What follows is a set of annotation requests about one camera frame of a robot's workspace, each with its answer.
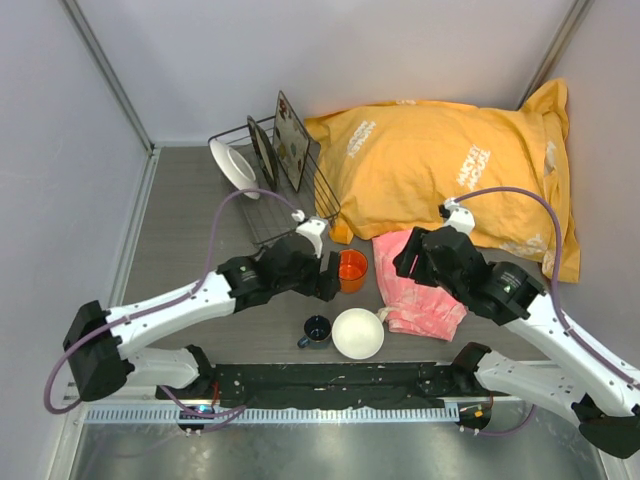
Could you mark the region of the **orange glass mug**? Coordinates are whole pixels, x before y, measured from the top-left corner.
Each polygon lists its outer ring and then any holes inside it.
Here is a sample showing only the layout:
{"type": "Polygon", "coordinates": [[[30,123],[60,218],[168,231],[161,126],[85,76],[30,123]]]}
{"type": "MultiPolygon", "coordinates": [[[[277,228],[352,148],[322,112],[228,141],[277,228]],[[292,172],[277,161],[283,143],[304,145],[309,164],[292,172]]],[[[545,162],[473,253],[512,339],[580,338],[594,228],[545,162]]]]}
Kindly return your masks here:
{"type": "Polygon", "coordinates": [[[368,260],[362,252],[355,249],[342,250],[339,256],[340,290],[344,294],[356,293],[365,283],[368,260]]]}

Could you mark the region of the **white bowl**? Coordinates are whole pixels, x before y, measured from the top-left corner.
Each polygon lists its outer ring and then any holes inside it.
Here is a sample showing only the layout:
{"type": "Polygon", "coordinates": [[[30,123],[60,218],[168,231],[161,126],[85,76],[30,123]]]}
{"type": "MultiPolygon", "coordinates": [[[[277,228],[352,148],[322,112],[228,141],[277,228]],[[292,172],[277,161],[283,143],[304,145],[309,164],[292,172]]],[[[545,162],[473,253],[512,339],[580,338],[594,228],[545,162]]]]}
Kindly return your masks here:
{"type": "Polygon", "coordinates": [[[332,327],[336,349],[351,360],[366,360],[381,349],[385,337],[383,322],[374,313],[351,308],[340,313],[332,327]]]}

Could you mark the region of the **green rimmed white plate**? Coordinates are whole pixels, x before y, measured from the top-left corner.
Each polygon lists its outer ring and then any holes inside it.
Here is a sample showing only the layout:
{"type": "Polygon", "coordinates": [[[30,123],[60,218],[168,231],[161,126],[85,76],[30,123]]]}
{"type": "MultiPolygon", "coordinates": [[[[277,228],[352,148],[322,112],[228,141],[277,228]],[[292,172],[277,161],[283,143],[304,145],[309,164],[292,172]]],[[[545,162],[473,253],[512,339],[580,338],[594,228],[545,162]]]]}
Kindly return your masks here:
{"type": "Polygon", "coordinates": [[[256,174],[248,161],[234,148],[215,139],[208,142],[212,157],[227,180],[237,189],[245,190],[244,195],[258,200],[256,174]]]}

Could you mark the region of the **brown checkered rim plate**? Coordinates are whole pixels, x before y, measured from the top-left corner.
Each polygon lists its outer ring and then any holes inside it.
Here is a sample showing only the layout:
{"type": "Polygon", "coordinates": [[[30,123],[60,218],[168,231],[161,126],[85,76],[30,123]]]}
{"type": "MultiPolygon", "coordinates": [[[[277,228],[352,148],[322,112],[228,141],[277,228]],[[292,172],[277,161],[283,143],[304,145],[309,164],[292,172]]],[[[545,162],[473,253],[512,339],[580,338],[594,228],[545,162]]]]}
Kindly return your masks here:
{"type": "Polygon", "coordinates": [[[265,180],[269,188],[276,191],[279,184],[278,165],[269,137],[251,116],[247,117],[247,127],[265,180]]]}

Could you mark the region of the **square floral plate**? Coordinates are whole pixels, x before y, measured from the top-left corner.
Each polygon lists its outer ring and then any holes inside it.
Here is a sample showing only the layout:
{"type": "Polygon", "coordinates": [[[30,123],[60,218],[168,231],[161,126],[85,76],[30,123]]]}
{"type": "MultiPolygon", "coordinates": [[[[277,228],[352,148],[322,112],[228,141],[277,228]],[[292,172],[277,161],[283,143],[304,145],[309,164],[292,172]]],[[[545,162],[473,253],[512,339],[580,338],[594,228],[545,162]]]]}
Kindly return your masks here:
{"type": "Polygon", "coordinates": [[[295,192],[302,183],[311,139],[282,90],[278,92],[274,117],[273,147],[295,192]]]}

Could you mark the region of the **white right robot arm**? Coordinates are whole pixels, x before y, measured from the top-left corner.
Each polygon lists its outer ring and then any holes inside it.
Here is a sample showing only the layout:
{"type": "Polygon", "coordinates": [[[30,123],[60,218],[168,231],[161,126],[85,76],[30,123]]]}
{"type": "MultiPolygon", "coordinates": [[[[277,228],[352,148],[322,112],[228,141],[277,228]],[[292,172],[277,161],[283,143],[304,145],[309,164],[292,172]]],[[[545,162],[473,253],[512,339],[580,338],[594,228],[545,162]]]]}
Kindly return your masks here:
{"type": "Polygon", "coordinates": [[[481,388],[517,396],[564,418],[601,451],[627,459],[639,451],[639,371],[576,322],[556,313],[551,292],[510,261],[488,261],[451,226],[414,228],[394,258],[398,276],[441,287],[478,317],[536,347],[557,366],[543,373],[495,349],[468,343],[451,380],[465,395],[481,388]]]}

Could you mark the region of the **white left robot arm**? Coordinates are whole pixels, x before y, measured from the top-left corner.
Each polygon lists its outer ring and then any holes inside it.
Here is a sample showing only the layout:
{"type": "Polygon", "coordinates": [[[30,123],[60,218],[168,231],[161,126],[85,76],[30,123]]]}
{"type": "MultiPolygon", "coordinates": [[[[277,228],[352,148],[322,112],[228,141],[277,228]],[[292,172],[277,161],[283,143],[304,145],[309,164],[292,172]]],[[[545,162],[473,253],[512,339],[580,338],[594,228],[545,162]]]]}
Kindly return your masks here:
{"type": "Polygon", "coordinates": [[[193,344],[157,349],[154,342],[286,291],[328,302],[340,287],[339,262],[337,252],[320,254],[292,233],[254,255],[229,259],[201,282],[136,304],[81,306],[63,342],[80,399],[102,400],[124,386],[152,386],[160,399],[205,397],[215,370],[204,351],[193,344]]]}

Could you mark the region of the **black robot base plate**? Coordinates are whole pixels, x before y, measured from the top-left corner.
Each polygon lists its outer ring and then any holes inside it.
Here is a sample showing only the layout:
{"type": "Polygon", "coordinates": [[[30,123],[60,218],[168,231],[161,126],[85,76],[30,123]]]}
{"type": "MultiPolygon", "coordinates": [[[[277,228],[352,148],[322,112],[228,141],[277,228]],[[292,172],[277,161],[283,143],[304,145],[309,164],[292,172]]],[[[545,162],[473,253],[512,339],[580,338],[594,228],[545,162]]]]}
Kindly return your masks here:
{"type": "Polygon", "coordinates": [[[225,408],[275,410],[439,408],[446,398],[489,395],[462,368],[435,362],[218,364],[169,392],[180,400],[216,399],[225,408]]]}

